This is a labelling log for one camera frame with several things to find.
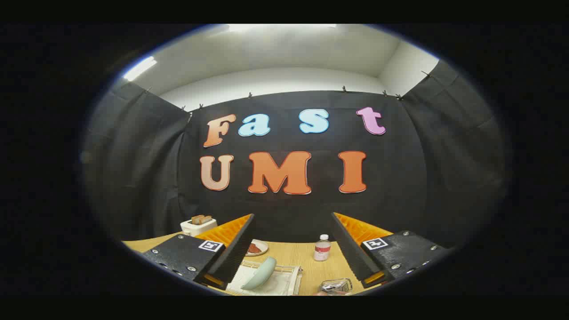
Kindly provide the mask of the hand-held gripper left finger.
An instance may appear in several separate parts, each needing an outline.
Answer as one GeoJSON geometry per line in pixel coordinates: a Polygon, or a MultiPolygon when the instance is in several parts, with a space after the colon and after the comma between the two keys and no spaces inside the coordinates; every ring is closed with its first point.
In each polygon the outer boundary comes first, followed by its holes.
{"type": "Polygon", "coordinates": [[[197,236],[176,235],[142,256],[185,281],[225,290],[250,247],[254,228],[251,213],[197,236]]]}

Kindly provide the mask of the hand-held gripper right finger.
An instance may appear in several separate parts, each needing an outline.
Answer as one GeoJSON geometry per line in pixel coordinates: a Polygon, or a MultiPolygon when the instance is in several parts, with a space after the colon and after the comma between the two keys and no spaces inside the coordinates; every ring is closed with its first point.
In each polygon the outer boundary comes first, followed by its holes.
{"type": "Polygon", "coordinates": [[[338,212],[331,213],[333,238],[362,286],[384,285],[420,272],[453,252],[410,229],[391,232],[338,212]]]}

